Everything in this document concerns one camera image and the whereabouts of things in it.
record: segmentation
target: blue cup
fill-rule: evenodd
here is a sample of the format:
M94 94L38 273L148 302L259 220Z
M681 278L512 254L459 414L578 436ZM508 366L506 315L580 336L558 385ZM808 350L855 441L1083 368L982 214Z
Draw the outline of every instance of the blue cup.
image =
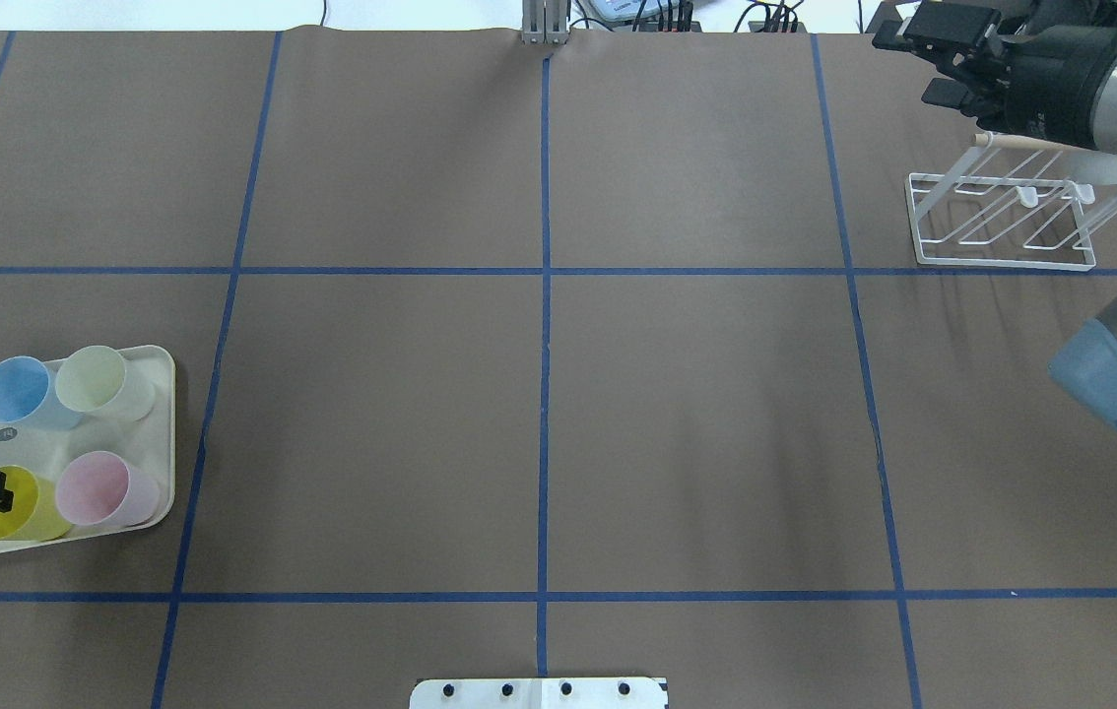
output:
M32 357L0 362L0 423L36 430L70 430L82 414L55 397L55 372Z

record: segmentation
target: white tray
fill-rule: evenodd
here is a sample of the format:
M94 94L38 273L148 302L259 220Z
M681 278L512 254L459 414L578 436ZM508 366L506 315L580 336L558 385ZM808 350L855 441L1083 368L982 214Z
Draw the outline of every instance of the white tray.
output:
M61 538L50 542L0 542L0 554L17 552L19 548L76 542L126 530L145 529L165 519L172 508L174 496L174 406L175 367L169 352L162 346L143 345L118 349L131 360L140 372L152 381L156 400L152 412L141 421L106 421L95 416L83 416L77 428L68 431L31 430L30 428L4 427L0 423L0 466L21 466L47 480L58 481L64 468L73 458L90 450L112 452L134 463L141 471L153 476L159 483L165 505L153 519L132 528L74 528ZM58 371L63 360L46 363L46 367Z

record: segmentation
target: white floor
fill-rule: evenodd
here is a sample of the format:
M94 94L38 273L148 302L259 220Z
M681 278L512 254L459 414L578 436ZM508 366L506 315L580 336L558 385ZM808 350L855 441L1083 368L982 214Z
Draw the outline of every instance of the white floor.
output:
M865 21L878 0L865 1ZM342 29L519 27L519 0L326 0ZM704 31L731 31L745 0L695 0ZM810 31L856 32L857 0L805 0ZM246 30L318 23L323 0L0 0L0 30ZM760 19L761 10L748 15Z

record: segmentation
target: metal bracket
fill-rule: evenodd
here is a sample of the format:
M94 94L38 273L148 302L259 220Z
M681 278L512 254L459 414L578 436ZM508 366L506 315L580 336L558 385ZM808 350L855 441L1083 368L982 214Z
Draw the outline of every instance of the metal bracket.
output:
M663 678L424 680L410 709L668 709Z
M571 0L523 0L524 45L567 45Z

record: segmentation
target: plastic cup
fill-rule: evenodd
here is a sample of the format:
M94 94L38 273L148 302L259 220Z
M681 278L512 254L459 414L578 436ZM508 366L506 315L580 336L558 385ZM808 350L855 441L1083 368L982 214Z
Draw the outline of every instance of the plastic cup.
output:
M152 381L111 346L83 346L55 374L59 403L92 416L139 421L156 400Z
M95 450L64 468L55 507L74 525L127 528L152 519L161 507L161 485L120 454Z
M55 483L20 466L1 466L11 490L11 511L0 512L0 542L46 542L71 528L55 510Z
M0 362L0 423L22 423L37 430L70 430L82 414L59 403L55 372L32 357Z

